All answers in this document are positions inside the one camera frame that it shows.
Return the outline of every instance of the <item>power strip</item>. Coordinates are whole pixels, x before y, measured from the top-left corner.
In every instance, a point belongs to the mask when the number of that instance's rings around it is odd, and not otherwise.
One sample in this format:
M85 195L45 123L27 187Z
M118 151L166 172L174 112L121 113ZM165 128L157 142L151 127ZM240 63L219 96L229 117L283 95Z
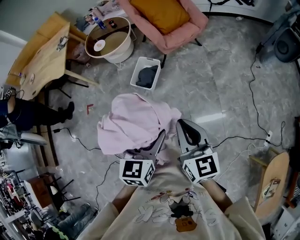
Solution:
M268 135L269 135L269 136L267 136L266 141L269 141L269 142L270 142L271 137L272 137L272 135L273 135L273 132L270 130L270 131L268 132ZM263 144L264 147L268 147L268 145L269 145L269 144L268 144L267 142L264 142L264 144Z

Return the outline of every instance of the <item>person's arm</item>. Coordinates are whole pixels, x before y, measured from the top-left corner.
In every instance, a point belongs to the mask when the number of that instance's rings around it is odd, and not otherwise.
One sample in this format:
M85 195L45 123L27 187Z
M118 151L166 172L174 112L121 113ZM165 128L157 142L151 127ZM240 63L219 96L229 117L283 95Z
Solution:
M214 200L214 202L223 212L225 212L225 210L232 205L230 198L222 191L222 189L213 179L202 182L201 185L205 187L212 200Z
M112 204L116 207L119 213L126 206L132 194L135 192L136 188L137 187L125 185L122 188L122 190L118 193L118 195L115 197Z

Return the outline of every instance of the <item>white cable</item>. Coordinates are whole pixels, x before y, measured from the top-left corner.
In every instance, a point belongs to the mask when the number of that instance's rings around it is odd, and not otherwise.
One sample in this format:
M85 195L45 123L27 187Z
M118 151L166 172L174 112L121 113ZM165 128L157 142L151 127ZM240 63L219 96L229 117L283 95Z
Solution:
M242 151L226 168L225 172L223 172L219 177L218 179L216 180L216 182L218 182L220 180L220 178L228 171L228 169L230 168L231 164L233 164L238 158L239 156L244 153L244 152L247 152L248 153L248 157L252 154L252 151L249 149L250 146L253 146L255 149L262 149L264 147L256 147L253 143L249 144L248 147L247 147L247 150L244 150Z

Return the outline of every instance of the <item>wooden table leg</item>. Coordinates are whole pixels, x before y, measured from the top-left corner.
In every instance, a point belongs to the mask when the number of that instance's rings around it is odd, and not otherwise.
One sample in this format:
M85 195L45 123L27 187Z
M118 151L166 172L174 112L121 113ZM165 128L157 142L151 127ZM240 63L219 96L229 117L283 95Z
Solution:
M266 163L264 163L262 160L252 156L252 155L249 155L249 158L253 161L256 161L257 163L259 163L260 165L264 166L264 167L267 167L268 165Z
M85 77L83 77L83 76L81 76L81 75L79 75L79 74L77 74L77 73L73 73L73 72L71 72L71 71L69 71L69 70L65 70L65 74L67 74L67 75L69 75L69 76L71 76L71 77L75 77L75 78L78 78L78 79L80 79L80 80L83 80L83 81L85 81L85 82L94 84L94 85L96 85L96 86L99 85L99 83L94 82L94 81L92 81L92 80L90 80L90 79L88 79L88 78L85 78Z
M81 42L81 43L85 44L85 40L81 39L81 38L78 37L78 36L75 36L75 35L72 34L72 33L69 33L69 37L72 38L72 39L77 40L78 42Z
M266 172L266 168L263 167L262 168L262 173L261 173L261 180L259 182L259 187L258 187L258 191L257 191L257 196L256 196L256 201L255 201L255 205L254 205L254 212L256 212L256 209L259 205L259 199L261 198L261 194L262 194L262 190L263 190L263 177L264 177L264 173Z

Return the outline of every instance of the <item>white t-shirt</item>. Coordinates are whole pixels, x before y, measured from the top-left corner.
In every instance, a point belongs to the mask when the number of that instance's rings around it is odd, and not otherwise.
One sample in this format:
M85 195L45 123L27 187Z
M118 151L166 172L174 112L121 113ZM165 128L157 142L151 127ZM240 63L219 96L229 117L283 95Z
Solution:
M118 214L108 203L79 240L263 240L247 198L225 213L200 184L193 185L176 162L154 172Z

